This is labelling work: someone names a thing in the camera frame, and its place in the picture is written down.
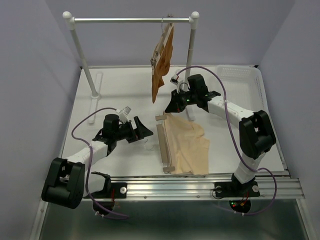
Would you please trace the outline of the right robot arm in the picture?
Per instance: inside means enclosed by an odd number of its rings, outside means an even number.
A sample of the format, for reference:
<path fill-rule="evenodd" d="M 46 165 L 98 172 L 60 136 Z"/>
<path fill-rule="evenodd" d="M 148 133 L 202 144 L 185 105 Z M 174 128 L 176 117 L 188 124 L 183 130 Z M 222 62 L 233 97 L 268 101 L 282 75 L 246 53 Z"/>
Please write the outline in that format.
<path fill-rule="evenodd" d="M 229 102 L 225 93 L 209 91 L 201 74 L 192 75 L 187 81 L 187 91 L 177 88 L 171 92 L 165 113 L 181 113 L 187 106 L 196 105 L 225 119 L 228 127 L 235 126 L 239 130 L 239 143 L 233 145 L 240 162 L 230 181 L 217 184 L 217 197 L 241 197 L 250 192 L 255 197 L 259 196 L 255 176 L 262 158 L 276 144 L 268 113 L 245 109 Z"/>

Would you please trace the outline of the white clothes rack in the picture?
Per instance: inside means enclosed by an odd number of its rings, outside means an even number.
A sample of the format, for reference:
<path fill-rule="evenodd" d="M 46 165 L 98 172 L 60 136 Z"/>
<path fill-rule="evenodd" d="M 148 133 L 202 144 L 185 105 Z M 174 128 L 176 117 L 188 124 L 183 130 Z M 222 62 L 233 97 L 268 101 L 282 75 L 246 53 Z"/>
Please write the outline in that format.
<path fill-rule="evenodd" d="M 65 11 L 62 14 L 62 17 L 64 18 L 66 25 L 70 31 L 71 37 L 73 39 L 73 42 L 75 44 L 77 53 L 79 55 L 80 61 L 82 63 L 82 69 L 85 73 L 88 85 L 91 90 L 91 103 L 89 108 L 89 113 L 92 114 L 92 116 L 89 117 L 88 123 L 90 125 L 95 123 L 95 113 L 98 109 L 98 103 L 101 99 L 100 90 L 102 86 L 102 79 L 103 75 L 100 73 L 95 78 L 95 80 L 92 79 L 91 72 L 89 70 L 79 37 L 76 32 L 76 24 L 93 24 L 93 23 L 160 23 L 160 24 L 167 24 L 167 23 L 188 23 L 190 24 L 190 36 L 189 36 L 189 45 L 188 45 L 188 52 L 187 52 L 187 61 L 186 66 L 190 67 L 193 60 L 193 51 L 194 51 L 194 44 L 195 44 L 195 37 L 196 37 L 196 30 L 198 27 L 198 21 L 200 18 L 200 14 L 197 11 L 194 11 L 191 13 L 191 16 L 189 17 L 162 17 L 162 18 L 78 18 L 72 16 L 72 14 L 69 11 Z"/>

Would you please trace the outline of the brown underwear on hanger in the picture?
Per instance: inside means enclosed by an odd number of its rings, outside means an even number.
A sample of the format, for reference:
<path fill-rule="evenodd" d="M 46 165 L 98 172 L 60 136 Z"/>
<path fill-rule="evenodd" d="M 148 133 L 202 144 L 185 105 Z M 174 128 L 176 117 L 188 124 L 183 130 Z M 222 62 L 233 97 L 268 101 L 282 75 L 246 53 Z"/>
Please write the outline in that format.
<path fill-rule="evenodd" d="M 153 104 L 156 101 L 159 88 L 165 84 L 163 77 L 169 73 L 171 66 L 171 58 L 172 55 L 169 55 L 169 57 L 166 59 L 165 63 L 162 66 L 159 65 L 154 71 L 152 71 L 151 69 L 151 97 Z"/>

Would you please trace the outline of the beige underwear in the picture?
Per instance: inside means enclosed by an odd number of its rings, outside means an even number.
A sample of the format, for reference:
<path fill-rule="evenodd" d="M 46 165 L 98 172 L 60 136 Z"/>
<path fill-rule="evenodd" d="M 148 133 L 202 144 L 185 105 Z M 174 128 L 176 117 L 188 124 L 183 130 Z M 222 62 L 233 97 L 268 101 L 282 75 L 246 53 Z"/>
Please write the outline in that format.
<path fill-rule="evenodd" d="M 165 134 L 174 175 L 207 175 L 210 140 L 201 125 L 171 113 L 165 114 Z"/>

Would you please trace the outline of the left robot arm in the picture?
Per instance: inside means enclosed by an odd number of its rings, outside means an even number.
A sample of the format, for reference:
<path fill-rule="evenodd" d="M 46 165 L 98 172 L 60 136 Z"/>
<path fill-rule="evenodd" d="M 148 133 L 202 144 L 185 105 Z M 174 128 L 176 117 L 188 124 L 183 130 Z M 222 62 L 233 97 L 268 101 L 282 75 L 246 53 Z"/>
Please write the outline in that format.
<path fill-rule="evenodd" d="M 130 120 L 122 120 L 117 114 L 107 114 L 103 127 L 86 147 L 67 158 L 53 159 L 41 199 L 70 209 L 78 207 L 82 198 L 89 195 L 86 183 L 90 166 L 110 155 L 118 141 L 126 140 L 131 144 L 154 134 L 138 116 L 133 120 L 136 127 L 132 126 Z"/>

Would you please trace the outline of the white plastic basket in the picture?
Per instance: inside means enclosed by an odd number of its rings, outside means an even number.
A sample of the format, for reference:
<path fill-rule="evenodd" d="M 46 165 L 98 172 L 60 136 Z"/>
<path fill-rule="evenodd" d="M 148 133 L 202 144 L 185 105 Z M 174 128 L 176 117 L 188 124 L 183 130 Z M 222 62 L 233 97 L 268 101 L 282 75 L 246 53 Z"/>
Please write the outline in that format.
<path fill-rule="evenodd" d="M 218 65 L 216 74 L 221 79 L 227 100 L 254 112 L 269 112 L 261 71 L 253 66 Z"/>

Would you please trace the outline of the wooden clip hanger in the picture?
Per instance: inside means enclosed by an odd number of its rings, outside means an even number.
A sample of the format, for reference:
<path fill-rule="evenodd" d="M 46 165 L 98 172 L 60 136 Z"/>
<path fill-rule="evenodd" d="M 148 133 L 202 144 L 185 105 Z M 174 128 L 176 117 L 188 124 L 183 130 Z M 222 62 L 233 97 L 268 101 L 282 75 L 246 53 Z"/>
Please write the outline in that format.
<path fill-rule="evenodd" d="M 170 146 L 166 133 L 165 120 L 167 115 L 163 112 L 161 115 L 157 114 L 155 116 L 156 120 L 156 132 L 158 139 L 158 148 L 161 157 L 162 171 L 165 174 L 171 174 L 176 168 L 172 164 L 172 157 L 170 152 Z"/>

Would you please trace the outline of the aluminium mounting rail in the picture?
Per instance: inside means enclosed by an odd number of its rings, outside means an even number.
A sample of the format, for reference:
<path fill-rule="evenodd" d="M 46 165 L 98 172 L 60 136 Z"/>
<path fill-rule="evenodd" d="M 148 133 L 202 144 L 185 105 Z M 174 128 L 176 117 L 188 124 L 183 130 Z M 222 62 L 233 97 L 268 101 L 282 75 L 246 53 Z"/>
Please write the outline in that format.
<path fill-rule="evenodd" d="M 266 172 L 255 178 L 255 185 L 241 194 L 232 193 L 231 176 L 174 176 L 161 175 L 155 177 L 113 177 L 111 190 L 103 193 L 105 178 L 93 174 L 89 183 L 80 187 L 76 194 L 81 200 L 89 200 L 88 194 L 99 202 L 115 198 L 117 202 L 141 201 L 217 201 L 240 200 L 290 200 L 304 199 L 305 195 L 298 179 L 289 176 L 272 178 Z"/>

